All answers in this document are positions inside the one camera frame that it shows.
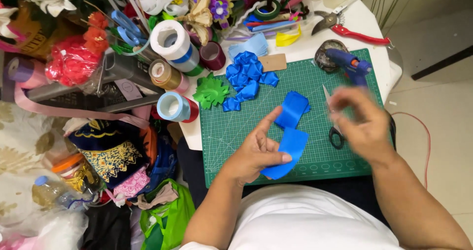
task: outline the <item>green plastic bag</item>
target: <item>green plastic bag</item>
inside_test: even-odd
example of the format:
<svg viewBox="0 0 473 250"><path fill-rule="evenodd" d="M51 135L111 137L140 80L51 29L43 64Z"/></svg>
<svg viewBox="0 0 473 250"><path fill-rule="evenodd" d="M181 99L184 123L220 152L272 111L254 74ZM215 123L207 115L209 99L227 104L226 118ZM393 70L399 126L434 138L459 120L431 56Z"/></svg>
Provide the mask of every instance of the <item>green plastic bag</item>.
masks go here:
<svg viewBox="0 0 473 250"><path fill-rule="evenodd" d="M158 208L141 211L139 224L146 238L141 250L170 250L179 246L184 238L187 223L195 212L189 189L172 179L164 180L156 189L147 194L146 201L151 201L156 197L158 191L168 182L171 182L174 190L179 193L179 198ZM156 218L156 223L152 225L151 216Z"/></svg>

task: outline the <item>kraft paper tag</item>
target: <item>kraft paper tag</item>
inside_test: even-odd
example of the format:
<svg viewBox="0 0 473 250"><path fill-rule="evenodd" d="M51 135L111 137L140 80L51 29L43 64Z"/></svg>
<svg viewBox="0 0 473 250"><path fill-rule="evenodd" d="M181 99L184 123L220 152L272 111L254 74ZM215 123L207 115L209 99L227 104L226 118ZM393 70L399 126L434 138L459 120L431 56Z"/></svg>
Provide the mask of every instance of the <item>kraft paper tag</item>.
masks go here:
<svg viewBox="0 0 473 250"><path fill-rule="evenodd" d="M287 69L286 54L275 54L258 57L263 64L263 72Z"/></svg>

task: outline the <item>person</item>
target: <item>person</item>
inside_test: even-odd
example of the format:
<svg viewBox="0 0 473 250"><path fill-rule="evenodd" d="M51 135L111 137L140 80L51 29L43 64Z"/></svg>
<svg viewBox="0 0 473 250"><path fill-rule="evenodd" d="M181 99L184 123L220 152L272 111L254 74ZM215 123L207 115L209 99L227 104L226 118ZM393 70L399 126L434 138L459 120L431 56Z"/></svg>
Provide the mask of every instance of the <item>person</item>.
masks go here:
<svg viewBox="0 0 473 250"><path fill-rule="evenodd" d="M353 107L356 121L341 113L348 106ZM364 89L337 89L329 108L330 119L351 149L371 165L372 177L334 179L319 189L273 184L242 199L245 183L254 181L263 168L291 161L287 153L277 151L277 142L266 137L281 113L282 108L276 107L223 164L196 205L181 250L472 249L462 228L396 153L388 139L388 115ZM180 162L189 153L178 149ZM191 193L201 191L202 184L205 188L203 182L196 183L201 181L196 178L198 170L189 171L186 161L181 166ZM376 209L382 213L375 216Z"/></svg>

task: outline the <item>gold ribbon roll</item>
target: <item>gold ribbon roll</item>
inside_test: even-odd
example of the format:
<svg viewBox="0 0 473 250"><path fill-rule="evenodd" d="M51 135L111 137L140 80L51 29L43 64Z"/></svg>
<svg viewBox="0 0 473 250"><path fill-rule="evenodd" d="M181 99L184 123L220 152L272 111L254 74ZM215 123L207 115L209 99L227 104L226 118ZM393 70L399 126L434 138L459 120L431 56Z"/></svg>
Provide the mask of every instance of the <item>gold ribbon roll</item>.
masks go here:
<svg viewBox="0 0 473 250"><path fill-rule="evenodd" d="M153 61L149 73L154 85L165 90L174 90L181 84L181 72L162 59Z"/></svg>

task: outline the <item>blue scissors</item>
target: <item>blue scissors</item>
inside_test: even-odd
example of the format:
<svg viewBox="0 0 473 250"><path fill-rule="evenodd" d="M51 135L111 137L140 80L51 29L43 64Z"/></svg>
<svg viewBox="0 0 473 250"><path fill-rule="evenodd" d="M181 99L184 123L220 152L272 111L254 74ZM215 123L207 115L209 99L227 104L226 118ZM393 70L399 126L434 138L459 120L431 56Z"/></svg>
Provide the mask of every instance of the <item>blue scissors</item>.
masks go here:
<svg viewBox="0 0 473 250"><path fill-rule="evenodd" d="M130 46L145 45L148 39L123 12L112 11L112 19L119 24L118 34Z"/></svg>

